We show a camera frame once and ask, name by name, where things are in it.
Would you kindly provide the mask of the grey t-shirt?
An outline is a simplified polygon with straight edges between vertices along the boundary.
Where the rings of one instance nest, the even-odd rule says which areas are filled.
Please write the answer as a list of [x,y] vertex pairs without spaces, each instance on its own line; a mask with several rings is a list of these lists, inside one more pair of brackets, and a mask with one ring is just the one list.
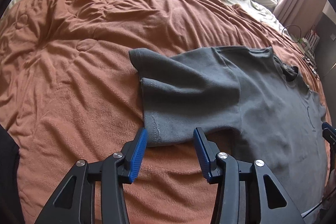
[[262,159],[300,212],[323,195],[326,109],[298,67],[273,49],[199,48],[166,57],[131,50],[142,89],[148,145],[189,141],[195,128],[230,135],[235,159]]

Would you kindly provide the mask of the black folded printed shirt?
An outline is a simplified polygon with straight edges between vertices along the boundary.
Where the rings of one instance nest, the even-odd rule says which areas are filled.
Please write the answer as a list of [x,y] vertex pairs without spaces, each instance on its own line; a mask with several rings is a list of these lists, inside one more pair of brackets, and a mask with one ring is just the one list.
[[1,126],[1,223],[25,223],[18,193],[19,146]]

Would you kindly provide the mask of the striped gift bag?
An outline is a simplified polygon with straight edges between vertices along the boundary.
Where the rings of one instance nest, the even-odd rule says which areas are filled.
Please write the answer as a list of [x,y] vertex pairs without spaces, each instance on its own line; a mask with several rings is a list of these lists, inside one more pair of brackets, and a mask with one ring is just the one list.
[[303,38],[303,41],[305,42],[305,49],[311,54],[314,55],[315,49],[318,45],[318,42],[320,40],[320,37],[316,33],[315,30],[310,30],[306,36]]

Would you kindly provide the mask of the orange-brown bed blanket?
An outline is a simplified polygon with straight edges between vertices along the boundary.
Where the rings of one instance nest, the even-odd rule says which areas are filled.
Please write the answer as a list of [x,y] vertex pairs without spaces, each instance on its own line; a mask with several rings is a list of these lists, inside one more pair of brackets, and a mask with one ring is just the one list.
[[[272,48],[325,98],[298,47],[221,0],[21,0],[1,20],[1,125],[19,146],[18,193],[34,223],[78,159],[104,160],[134,138],[142,89],[131,50],[173,57],[199,48]],[[192,139],[148,146],[125,188],[131,223],[209,223],[216,188]]]

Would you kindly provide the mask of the pink right curtain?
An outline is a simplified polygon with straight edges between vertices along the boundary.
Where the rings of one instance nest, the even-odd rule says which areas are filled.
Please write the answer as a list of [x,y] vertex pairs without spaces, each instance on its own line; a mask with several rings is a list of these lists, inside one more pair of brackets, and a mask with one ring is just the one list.
[[318,21],[326,2],[327,0],[278,0],[273,14],[283,26],[294,24],[306,33]]

